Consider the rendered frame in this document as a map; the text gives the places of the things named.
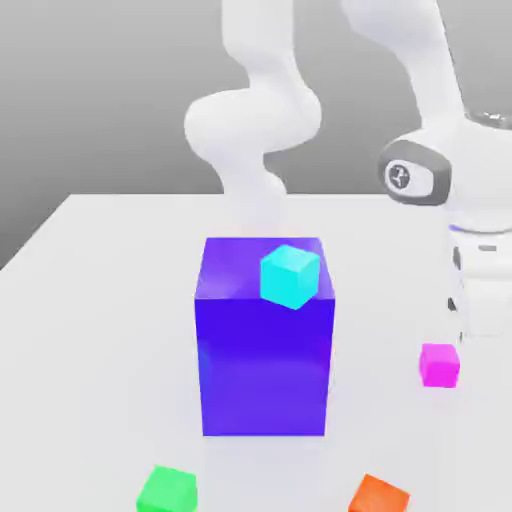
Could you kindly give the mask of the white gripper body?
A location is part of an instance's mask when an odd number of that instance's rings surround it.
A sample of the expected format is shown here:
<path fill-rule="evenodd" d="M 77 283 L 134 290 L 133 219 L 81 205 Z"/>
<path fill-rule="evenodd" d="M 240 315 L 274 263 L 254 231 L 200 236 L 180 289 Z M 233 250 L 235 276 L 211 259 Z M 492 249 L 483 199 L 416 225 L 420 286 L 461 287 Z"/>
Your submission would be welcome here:
<path fill-rule="evenodd" d="M 512 279 L 464 282 L 461 314 L 470 337 L 500 337 L 512 331 Z"/>

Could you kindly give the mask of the small magenta cube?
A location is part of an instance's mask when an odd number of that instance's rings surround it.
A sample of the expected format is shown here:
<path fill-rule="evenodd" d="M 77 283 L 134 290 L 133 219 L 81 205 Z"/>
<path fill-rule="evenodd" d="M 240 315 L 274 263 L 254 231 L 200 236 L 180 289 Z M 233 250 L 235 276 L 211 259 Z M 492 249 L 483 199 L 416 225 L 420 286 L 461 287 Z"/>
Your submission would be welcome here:
<path fill-rule="evenodd" d="M 419 372 L 425 387 L 455 388 L 460 372 L 455 346 L 424 343 L 419 358 Z"/>

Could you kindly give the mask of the small cyan cube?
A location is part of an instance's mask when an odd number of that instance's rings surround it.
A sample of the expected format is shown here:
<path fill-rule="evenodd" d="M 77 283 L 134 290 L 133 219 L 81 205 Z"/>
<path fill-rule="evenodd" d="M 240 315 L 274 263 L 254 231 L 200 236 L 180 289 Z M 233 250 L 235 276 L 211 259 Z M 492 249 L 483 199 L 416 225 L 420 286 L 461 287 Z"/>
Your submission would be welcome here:
<path fill-rule="evenodd" d="M 260 261 L 260 297 L 298 310 L 317 294 L 319 275 L 318 254 L 281 245 Z"/>

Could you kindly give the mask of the small orange cube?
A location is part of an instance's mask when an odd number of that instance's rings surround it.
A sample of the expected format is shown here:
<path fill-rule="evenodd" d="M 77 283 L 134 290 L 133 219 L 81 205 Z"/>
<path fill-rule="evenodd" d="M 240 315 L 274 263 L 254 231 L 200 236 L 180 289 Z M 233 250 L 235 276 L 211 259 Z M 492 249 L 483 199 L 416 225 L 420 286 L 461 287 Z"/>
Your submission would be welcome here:
<path fill-rule="evenodd" d="M 348 512 L 406 512 L 410 494 L 386 481 L 366 474 L 355 495 Z"/>

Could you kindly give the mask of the small green cube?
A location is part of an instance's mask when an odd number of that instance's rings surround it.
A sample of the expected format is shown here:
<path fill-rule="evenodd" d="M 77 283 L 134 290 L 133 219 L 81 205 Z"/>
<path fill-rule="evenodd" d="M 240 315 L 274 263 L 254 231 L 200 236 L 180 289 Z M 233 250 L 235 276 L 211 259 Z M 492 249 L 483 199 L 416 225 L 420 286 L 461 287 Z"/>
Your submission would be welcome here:
<path fill-rule="evenodd" d="M 156 465 L 136 500 L 136 512 L 197 512 L 193 473 Z"/>

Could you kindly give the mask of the large purple box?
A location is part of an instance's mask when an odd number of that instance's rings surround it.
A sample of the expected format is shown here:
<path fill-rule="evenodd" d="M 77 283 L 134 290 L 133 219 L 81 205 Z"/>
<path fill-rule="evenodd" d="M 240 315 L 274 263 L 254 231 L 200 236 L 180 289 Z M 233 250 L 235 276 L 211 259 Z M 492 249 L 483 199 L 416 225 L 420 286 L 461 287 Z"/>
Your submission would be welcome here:
<path fill-rule="evenodd" d="M 319 256 L 298 310 L 260 296 L 260 261 L 282 245 Z M 335 293 L 319 239 L 208 238 L 194 307 L 204 435 L 324 434 Z"/>

